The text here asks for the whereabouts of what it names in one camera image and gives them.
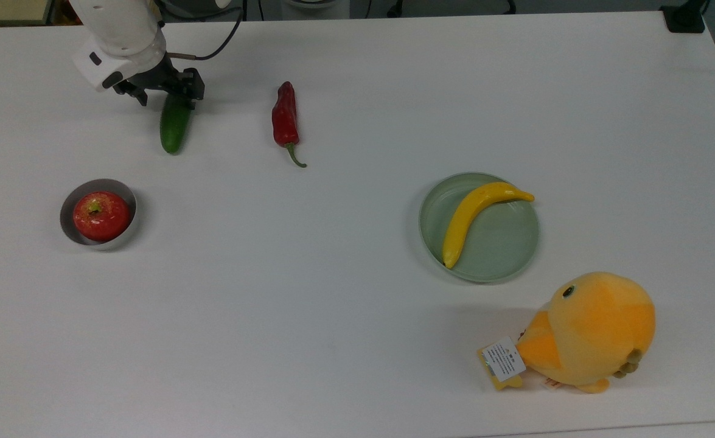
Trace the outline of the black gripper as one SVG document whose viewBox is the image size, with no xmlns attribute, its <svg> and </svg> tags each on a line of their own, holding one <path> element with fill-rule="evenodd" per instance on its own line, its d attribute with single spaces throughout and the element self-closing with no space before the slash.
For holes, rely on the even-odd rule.
<svg viewBox="0 0 715 438">
<path fill-rule="evenodd" d="M 116 94 L 127 95 L 146 107 L 148 94 L 146 89 L 165 91 L 178 94 L 190 110 L 194 110 L 197 102 L 204 98 L 205 85 L 196 68 L 178 71 L 168 54 L 162 56 L 160 62 L 145 72 L 132 75 L 129 80 L 122 80 L 113 86 Z"/>
</svg>

